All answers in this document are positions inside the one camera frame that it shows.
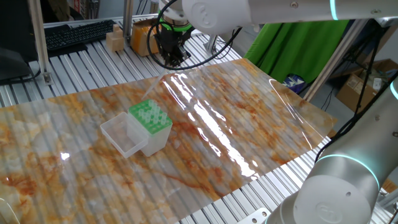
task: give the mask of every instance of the black cable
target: black cable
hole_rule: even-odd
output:
[[[361,112],[359,112],[356,116],[353,116],[347,123],[344,124],[343,127],[340,128],[340,130],[336,133],[335,137],[331,139],[331,141],[326,144],[317,154],[315,158],[315,163],[317,163],[319,157],[321,156],[322,152],[325,151],[325,149],[330,146],[332,143],[336,142],[340,137],[344,136],[347,134],[354,126],[355,124],[359,121],[359,119],[362,118],[362,116],[370,109],[370,107],[376,102],[380,96],[388,89],[390,88],[391,83],[398,78],[398,72],[394,74],[394,76],[391,78],[391,82],[389,82],[387,85],[384,85],[380,91],[377,93],[377,95],[368,103],[368,105],[363,109]]]
[[[35,79],[36,77],[38,77],[39,75],[40,75],[40,69],[39,69],[39,71],[37,71],[37,73],[33,77],[22,79],[22,80],[9,80],[9,81],[4,80],[4,81],[0,81],[0,85],[12,85],[12,84],[20,84],[20,83],[29,82],[29,81]]]
[[[333,86],[333,88],[331,89],[331,92],[330,92],[330,96],[329,96],[329,103],[328,103],[328,106],[326,106],[326,108],[325,108],[325,112],[328,110],[328,108],[329,108],[329,105],[330,105],[330,102],[331,102],[331,96],[332,96],[332,94],[333,94],[333,90],[335,90],[335,87]]]
[[[142,3],[142,1],[143,1],[143,0],[139,0],[139,4],[138,4],[138,8],[137,8],[137,11],[136,11],[136,15],[138,15],[138,12],[139,12],[139,8],[141,7],[141,3]]]
[[[364,93],[365,93],[366,85],[368,84],[369,76],[370,76],[370,74],[372,74],[372,66],[373,66],[373,62],[374,62],[374,59],[375,59],[376,54],[377,54],[377,50],[378,50],[378,48],[379,48],[379,44],[380,44],[381,37],[382,37],[382,32],[380,31],[379,34],[378,34],[378,37],[377,37],[377,39],[376,39],[376,45],[375,45],[374,50],[373,50],[373,53],[372,53],[371,61],[369,62],[369,67],[368,67],[368,69],[366,70],[366,76],[365,76],[365,80],[364,80],[364,82],[363,82],[361,94],[359,95],[358,104],[356,105],[355,115],[358,113],[358,111],[359,111],[359,109],[360,109],[360,107],[361,107],[362,98],[363,98],[363,95],[364,95]]]
[[[234,44],[234,42],[232,41],[231,45],[229,46],[229,49],[227,50],[227,52],[222,57],[216,57],[215,59],[221,60],[221,59],[225,58],[229,54],[229,52],[231,51],[233,44]]]
[[[158,31],[158,34],[160,33],[159,32],[160,19],[162,18],[163,13],[166,11],[166,9],[169,8],[176,1],[178,1],[178,0],[171,0],[169,3],[167,3],[163,7],[163,9],[159,12],[159,15],[157,17],[157,22],[153,26],[150,27],[148,35],[147,35],[147,49],[148,49],[149,55],[152,57],[154,62],[156,64],[160,65],[162,68],[166,68],[168,70],[182,71],[182,70],[188,70],[188,69],[191,69],[191,68],[196,68],[196,67],[199,67],[200,65],[204,65],[204,64],[208,63],[209,61],[213,60],[215,57],[219,56],[219,54],[222,53],[232,43],[232,41],[236,38],[236,36],[242,30],[242,28],[240,27],[235,32],[235,34],[230,38],[230,40],[227,42],[227,44],[219,52],[217,52],[216,54],[212,55],[210,58],[208,58],[208,59],[206,59],[206,60],[204,60],[204,61],[202,61],[202,62],[200,62],[198,64],[187,66],[187,67],[180,67],[180,68],[173,68],[173,67],[166,66],[166,65],[162,64],[160,61],[158,61],[156,56],[152,53],[152,51],[150,49],[150,34],[152,33],[152,31],[154,30],[155,27],[156,27],[156,29]]]
[[[141,15],[144,13],[144,11],[145,11],[145,7],[147,7],[147,3],[148,3],[148,0],[146,0],[146,1],[145,1],[144,7],[142,8]]]

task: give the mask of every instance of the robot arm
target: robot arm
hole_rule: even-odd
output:
[[[398,80],[350,132],[328,147],[302,188],[266,224],[366,224],[381,185],[398,166]]]
[[[277,22],[389,17],[396,0],[182,0],[185,17],[206,34]]]
[[[364,19],[398,15],[397,0],[160,0],[162,30],[155,36],[165,65],[190,57],[183,45],[193,29],[223,34],[275,22]]]
[[[160,0],[160,8],[169,1],[174,0]],[[162,16],[173,26],[162,27],[160,36],[167,41],[157,40],[166,63],[172,58],[176,66],[189,57],[183,43],[193,27],[222,34],[253,24],[396,15],[398,0],[178,0]],[[398,166],[397,111],[398,80],[350,132],[328,147],[302,188],[266,224],[368,223],[382,183]]]

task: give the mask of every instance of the wall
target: wall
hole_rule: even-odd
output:
[[[146,0],[142,0],[139,14],[141,14],[145,2]],[[139,0],[134,0],[133,2],[134,15],[136,14],[138,5],[139,5]],[[100,19],[104,19],[104,18],[123,16],[123,7],[124,7],[124,0],[101,0],[98,17]],[[150,9],[150,0],[147,0],[146,7],[144,9],[144,14],[148,14],[149,9]]]
[[[376,60],[384,60],[389,58],[398,63],[398,29],[376,55]]]

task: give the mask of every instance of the metal frame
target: metal frame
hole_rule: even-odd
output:
[[[132,29],[132,14],[133,14],[133,0],[124,0],[124,12],[123,12],[123,37],[127,40],[128,46],[130,46],[131,29]]]
[[[36,50],[39,57],[40,70],[46,85],[52,85],[53,81],[49,72],[49,55],[45,42],[42,8],[39,0],[29,0],[29,10],[32,16],[32,24],[35,34]]]
[[[209,41],[204,44],[206,51],[209,54],[213,54],[215,47],[216,47],[217,38],[218,38],[218,35],[210,35]]]
[[[331,56],[328,63],[323,68],[322,72],[319,74],[318,78],[310,87],[307,94],[304,96],[304,100],[311,102],[315,95],[319,92],[320,88],[325,84],[325,82],[329,79],[330,75],[332,74],[333,70],[337,66],[337,64],[341,61],[344,57],[344,54],[347,50],[351,47],[353,42],[356,40],[357,36],[361,33],[363,27],[368,22],[368,19],[357,19],[355,20],[354,24],[349,28],[349,31],[337,46],[335,53]]]

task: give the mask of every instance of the cardboard box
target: cardboard box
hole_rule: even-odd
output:
[[[352,111],[356,110],[356,105],[359,101],[359,96],[363,87],[364,81],[354,74],[348,78],[347,82],[338,92],[336,98],[344,103]],[[371,86],[366,85],[365,92],[362,97],[362,103],[359,112],[362,111],[368,103],[377,95],[377,91]]]
[[[393,70],[397,70],[398,64],[390,59],[387,59],[375,62],[373,65],[373,69],[375,69],[375,71],[379,73],[387,73]],[[362,68],[354,68],[349,72],[351,72],[351,74],[347,82],[337,94],[336,98],[344,103],[349,109],[355,111],[362,87],[364,85],[364,80],[359,78],[359,76],[361,76],[364,70]],[[359,112],[362,111],[369,104],[369,102],[377,95],[377,93],[378,91],[376,91],[373,86],[366,85]]]
[[[156,19],[148,19],[144,21],[135,22],[132,26],[130,46],[141,57],[149,55],[149,51],[147,48],[147,37],[150,27],[155,22]],[[156,29],[154,29],[151,32],[150,41],[149,41],[150,49],[153,54],[159,53],[159,50],[157,48],[157,43],[154,37],[155,33]]]

